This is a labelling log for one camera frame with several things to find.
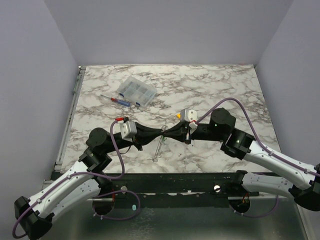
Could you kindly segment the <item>green capped key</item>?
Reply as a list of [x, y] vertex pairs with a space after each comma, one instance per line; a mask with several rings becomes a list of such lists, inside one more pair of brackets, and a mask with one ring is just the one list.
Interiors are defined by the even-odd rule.
[[160, 144], [161, 145], [166, 145], [167, 144], [167, 138], [165, 136], [161, 137]]

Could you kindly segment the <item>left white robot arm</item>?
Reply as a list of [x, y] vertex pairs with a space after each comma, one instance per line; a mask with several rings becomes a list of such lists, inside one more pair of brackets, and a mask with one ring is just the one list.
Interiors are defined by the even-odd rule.
[[106, 197], [111, 182], [125, 175], [120, 149], [144, 145], [163, 134], [160, 128], [150, 128], [128, 118], [117, 118], [111, 125], [120, 124], [120, 132], [113, 133], [97, 127], [86, 141], [86, 150], [57, 180], [31, 197], [19, 197], [14, 202], [16, 222], [14, 239], [28, 237], [38, 240], [53, 226], [54, 218], [69, 207], [92, 197]]

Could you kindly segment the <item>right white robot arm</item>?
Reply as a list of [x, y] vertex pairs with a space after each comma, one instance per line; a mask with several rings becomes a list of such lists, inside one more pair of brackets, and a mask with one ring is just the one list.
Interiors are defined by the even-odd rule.
[[320, 210], [320, 167], [288, 157], [267, 146], [260, 146], [258, 139], [235, 127], [236, 118], [228, 110], [218, 108], [210, 115], [209, 123], [196, 124], [194, 111], [181, 111], [180, 122], [164, 130], [166, 138], [190, 144], [192, 140], [221, 142], [226, 155], [260, 165], [274, 175], [258, 175], [238, 170], [229, 189], [240, 196], [244, 192], [263, 192], [293, 199], [310, 211]]

